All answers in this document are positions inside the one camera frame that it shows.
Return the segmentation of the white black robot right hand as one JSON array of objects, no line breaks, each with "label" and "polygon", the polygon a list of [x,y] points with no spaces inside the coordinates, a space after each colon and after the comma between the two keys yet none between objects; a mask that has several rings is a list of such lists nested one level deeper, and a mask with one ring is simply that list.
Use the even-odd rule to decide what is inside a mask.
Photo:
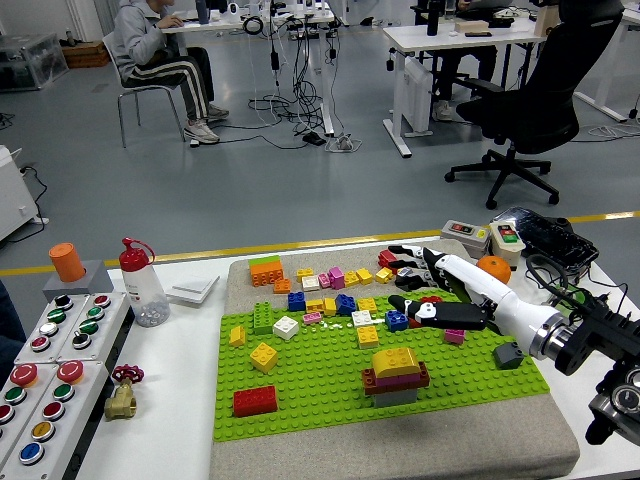
[{"label": "white black robot right hand", "polygon": [[454,254],[414,245],[391,245],[388,250],[416,258],[417,266],[428,269],[440,288],[464,302],[488,308],[500,334],[514,337],[529,355],[544,357],[552,329],[562,323],[555,308],[521,300],[506,284]]}]

